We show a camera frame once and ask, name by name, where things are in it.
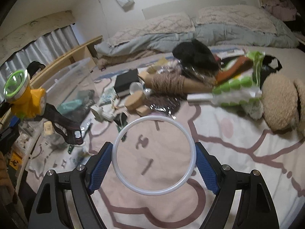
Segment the yellow grey headlamp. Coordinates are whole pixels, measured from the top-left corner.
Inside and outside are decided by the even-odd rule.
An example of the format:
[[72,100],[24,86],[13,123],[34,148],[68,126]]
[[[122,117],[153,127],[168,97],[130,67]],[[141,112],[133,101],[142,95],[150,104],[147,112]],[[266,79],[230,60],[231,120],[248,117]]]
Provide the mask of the yellow grey headlamp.
[[55,106],[47,103],[47,93],[44,88],[31,88],[30,74],[26,69],[19,69],[8,76],[4,84],[3,96],[1,116],[10,110],[21,120],[43,117],[51,122],[55,132],[60,134],[66,143],[83,144],[80,125],[64,117]]

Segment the yellow tissue pack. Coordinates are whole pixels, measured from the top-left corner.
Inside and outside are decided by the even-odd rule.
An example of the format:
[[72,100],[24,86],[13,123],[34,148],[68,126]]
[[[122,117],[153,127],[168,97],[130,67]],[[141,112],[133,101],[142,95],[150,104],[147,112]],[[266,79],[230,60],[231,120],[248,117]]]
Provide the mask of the yellow tissue pack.
[[54,133],[54,128],[51,121],[44,122],[43,131],[45,136],[50,136]]

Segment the clear plastic storage bin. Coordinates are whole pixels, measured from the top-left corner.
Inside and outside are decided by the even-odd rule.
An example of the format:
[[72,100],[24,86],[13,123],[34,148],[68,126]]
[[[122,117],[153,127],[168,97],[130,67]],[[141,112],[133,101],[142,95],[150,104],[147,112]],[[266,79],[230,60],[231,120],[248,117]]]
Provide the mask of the clear plastic storage bin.
[[72,145],[83,144],[81,124],[98,100],[89,62],[89,58],[77,61],[46,80],[41,87],[46,90],[47,107],[42,116],[31,119],[50,121],[55,132]]

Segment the teal plastic bag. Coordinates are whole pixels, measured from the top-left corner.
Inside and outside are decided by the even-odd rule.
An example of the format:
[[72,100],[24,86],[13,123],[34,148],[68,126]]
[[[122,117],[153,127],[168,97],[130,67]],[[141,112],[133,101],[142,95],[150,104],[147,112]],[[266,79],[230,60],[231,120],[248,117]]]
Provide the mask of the teal plastic bag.
[[80,99],[63,102],[57,107],[57,110],[59,111],[59,113],[64,115],[76,110],[78,107],[82,105],[82,103],[83,102]]

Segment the black sun visor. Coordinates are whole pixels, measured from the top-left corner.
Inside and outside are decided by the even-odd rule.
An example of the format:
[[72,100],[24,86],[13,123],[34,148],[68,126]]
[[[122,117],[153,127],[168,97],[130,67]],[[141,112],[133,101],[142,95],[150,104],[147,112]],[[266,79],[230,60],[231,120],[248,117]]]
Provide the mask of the black sun visor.
[[46,66],[38,61],[32,61],[28,67],[27,72],[30,75],[30,79],[39,71],[44,70]]

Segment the patterned bed sheet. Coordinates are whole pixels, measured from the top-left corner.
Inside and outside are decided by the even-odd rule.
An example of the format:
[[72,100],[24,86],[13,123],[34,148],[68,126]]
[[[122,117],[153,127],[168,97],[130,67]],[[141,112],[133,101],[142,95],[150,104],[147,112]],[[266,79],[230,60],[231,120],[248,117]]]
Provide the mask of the patterned bed sheet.
[[[292,57],[301,61],[304,74],[304,53],[296,49],[271,49],[268,54],[279,58],[284,68]],[[272,132],[263,119],[255,121],[242,108],[223,109],[209,104],[182,103],[177,120],[201,142],[209,154],[221,164],[249,173],[259,170],[274,201],[280,228],[293,228],[293,222],[304,219],[304,138],[294,129]],[[85,148],[97,153],[106,142],[114,143],[118,135],[115,123],[99,123],[92,119],[86,134]],[[81,150],[53,150],[43,136],[34,149],[26,183],[37,193],[47,170],[58,173],[74,169],[74,158]],[[94,192],[92,199],[108,228],[199,228],[215,195],[207,190],[197,168],[188,183],[177,191],[162,196],[144,196],[125,187],[117,178],[112,165]]]

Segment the beige fluffy plush toy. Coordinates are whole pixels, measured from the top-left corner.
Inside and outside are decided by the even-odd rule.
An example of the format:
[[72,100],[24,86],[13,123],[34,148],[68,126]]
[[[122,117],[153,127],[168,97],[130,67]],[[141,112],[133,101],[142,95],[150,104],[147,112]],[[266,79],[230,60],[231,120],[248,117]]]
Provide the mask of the beige fluffy plush toy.
[[272,131],[295,128],[304,135],[304,82],[273,73],[264,81],[263,117]]

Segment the white matchbox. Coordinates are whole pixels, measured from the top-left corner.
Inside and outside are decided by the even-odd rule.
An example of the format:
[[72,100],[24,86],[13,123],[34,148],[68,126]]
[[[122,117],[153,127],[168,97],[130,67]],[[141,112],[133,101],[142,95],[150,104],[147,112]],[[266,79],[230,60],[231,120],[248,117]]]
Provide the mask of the white matchbox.
[[213,100],[213,94],[202,93],[202,94],[189,94],[187,96],[188,102],[210,102]]

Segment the grey curtain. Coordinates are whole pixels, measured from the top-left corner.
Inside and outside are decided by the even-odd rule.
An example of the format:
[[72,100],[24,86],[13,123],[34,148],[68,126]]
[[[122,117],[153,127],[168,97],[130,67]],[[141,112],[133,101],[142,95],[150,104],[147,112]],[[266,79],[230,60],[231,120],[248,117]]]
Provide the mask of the grey curtain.
[[78,45],[72,27],[66,26],[39,37],[15,52],[1,65],[1,100],[4,84],[11,72],[26,69],[33,61],[48,65]]

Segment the wooden bedside shelf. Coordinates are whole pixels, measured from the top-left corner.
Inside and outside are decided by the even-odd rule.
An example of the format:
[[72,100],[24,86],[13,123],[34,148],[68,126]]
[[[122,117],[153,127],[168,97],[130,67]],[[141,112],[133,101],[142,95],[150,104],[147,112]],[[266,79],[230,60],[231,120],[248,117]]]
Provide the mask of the wooden bedside shelf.
[[102,41],[103,37],[98,36],[68,51],[35,74],[30,86],[44,88],[47,103],[55,107],[77,99],[82,90],[93,90],[92,100],[97,102],[99,95],[91,73],[97,69],[94,45]]

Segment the black gift box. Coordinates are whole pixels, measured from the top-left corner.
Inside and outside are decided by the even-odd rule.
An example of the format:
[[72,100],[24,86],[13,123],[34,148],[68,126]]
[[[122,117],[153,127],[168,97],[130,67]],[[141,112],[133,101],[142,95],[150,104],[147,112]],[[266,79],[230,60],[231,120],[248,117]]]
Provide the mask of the black gift box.
[[131,69],[123,74],[117,76],[114,90],[118,97],[125,97],[130,94],[130,85],[133,82],[139,82],[139,72],[137,69]]

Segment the clear plastic cup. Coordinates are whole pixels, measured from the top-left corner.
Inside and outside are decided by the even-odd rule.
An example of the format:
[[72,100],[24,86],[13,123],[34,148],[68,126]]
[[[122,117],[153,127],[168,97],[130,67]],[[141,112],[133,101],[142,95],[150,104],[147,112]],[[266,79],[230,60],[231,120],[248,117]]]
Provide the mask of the clear plastic cup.
[[132,82],[129,87],[130,95],[133,95],[137,91],[143,91],[143,85],[140,82]]

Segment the grey blue duvet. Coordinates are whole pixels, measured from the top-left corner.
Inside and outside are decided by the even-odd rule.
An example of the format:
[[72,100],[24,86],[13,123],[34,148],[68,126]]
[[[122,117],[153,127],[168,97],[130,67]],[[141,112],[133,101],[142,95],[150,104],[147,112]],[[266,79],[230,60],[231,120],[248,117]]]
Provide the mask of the grey blue duvet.
[[280,20],[271,17],[276,33],[252,31],[246,27],[226,24],[197,25],[194,32],[149,34],[132,39],[129,42],[111,47],[106,41],[94,46],[99,56],[119,57],[130,54],[152,52],[169,53],[182,42],[196,39],[206,46],[242,45],[272,48],[296,48],[299,41],[292,31]]

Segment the beige quilted pillow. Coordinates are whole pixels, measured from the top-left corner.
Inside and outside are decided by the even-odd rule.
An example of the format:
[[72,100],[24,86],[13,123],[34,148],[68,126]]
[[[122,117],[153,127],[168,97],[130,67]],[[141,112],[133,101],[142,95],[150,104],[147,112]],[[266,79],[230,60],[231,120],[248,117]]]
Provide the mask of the beige quilted pillow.
[[193,31],[195,31],[195,25],[186,13],[167,14],[140,21],[117,31],[108,39],[108,45],[113,48],[149,34],[179,34]]
[[204,7],[198,11],[196,23],[198,25],[225,24],[262,33],[277,33],[270,15],[262,9],[249,5]]

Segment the open wardrobe shelf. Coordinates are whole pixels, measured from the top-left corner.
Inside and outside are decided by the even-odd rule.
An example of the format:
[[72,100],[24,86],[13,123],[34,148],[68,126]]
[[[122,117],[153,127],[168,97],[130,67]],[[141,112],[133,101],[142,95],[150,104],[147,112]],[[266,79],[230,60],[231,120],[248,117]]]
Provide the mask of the open wardrobe shelf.
[[295,21],[297,9],[290,0],[259,0],[261,7],[283,22]]

